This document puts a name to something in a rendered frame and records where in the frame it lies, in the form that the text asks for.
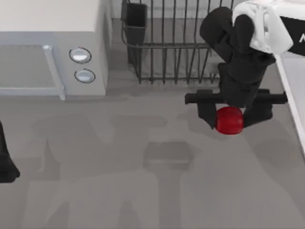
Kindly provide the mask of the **dark grey utensil cup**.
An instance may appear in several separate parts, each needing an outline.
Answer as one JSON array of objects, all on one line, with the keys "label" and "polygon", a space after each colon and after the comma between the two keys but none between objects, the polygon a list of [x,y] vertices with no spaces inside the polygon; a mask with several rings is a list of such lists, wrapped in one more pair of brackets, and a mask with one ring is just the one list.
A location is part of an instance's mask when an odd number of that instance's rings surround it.
[{"label": "dark grey utensil cup", "polygon": [[122,0],[121,21],[122,31],[128,53],[128,63],[137,64],[138,55],[144,43],[145,31],[147,28],[148,6],[144,3],[134,3],[130,0]]}]

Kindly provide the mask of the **large round microwave knob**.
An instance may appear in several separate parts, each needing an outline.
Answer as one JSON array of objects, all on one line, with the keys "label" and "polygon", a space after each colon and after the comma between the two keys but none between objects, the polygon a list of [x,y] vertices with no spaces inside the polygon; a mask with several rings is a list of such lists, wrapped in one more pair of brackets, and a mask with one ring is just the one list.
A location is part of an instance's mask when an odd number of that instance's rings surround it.
[{"label": "large round microwave knob", "polygon": [[83,47],[77,47],[69,50],[69,58],[78,64],[85,64],[91,61],[91,52]]}]

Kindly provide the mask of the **pale microwave oven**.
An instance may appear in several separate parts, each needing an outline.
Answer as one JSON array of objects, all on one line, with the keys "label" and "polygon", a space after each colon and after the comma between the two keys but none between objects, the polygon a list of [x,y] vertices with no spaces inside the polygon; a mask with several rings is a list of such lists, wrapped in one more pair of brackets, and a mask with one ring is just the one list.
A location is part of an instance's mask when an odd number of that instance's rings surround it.
[{"label": "pale microwave oven", "polygon": [[[0,45],[50,45],[69,96],[106,95],[112,41],[110,0],[0,0]],[[88,49],[90,62],[78,64],[69,50]],[[92,83],[74,73],[89,69]]]}]

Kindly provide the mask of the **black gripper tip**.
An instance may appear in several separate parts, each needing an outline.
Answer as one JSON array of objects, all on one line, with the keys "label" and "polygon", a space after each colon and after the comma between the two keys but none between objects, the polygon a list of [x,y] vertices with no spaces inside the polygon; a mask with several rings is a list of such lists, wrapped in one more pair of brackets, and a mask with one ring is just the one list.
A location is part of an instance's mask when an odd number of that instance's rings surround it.
[{"label": "black gripper tip", "polygon": [[0,121],[0,184],[13,183],[19,177],[20,171],[9,154],[3,125]]}]

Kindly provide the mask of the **red apple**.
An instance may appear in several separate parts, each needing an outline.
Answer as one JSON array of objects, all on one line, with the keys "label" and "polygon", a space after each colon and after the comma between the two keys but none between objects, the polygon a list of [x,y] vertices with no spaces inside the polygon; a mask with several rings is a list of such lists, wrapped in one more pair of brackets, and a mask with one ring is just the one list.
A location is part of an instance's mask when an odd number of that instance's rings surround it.
[{"label": "red apple", "polygon": [[244,128],[244,118],[242,110],[238,107],[222,107],[216,112],[217,132],[224,135],[236,135]]}]

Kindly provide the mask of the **small round microwave knob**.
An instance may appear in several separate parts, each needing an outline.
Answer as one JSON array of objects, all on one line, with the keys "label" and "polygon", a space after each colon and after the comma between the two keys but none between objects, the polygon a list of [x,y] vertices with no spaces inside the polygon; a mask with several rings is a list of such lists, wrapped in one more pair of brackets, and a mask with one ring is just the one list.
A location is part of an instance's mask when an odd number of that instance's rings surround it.
[{"label": "small round microwave knob", "polygon": [[74,73],[74,78],[80,83],[92,83],[95,79],[95,73],[89,69],[82,69]]}]

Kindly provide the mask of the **glass microwave door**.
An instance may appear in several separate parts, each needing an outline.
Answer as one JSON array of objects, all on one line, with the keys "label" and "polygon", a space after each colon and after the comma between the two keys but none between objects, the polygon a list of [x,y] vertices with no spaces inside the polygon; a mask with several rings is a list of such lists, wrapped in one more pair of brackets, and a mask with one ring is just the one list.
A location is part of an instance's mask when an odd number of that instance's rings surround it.
[{"label": "glass microwave door", "polygon": [[58,96],[65,86],[50,45],[0,45],[0,96]]}]

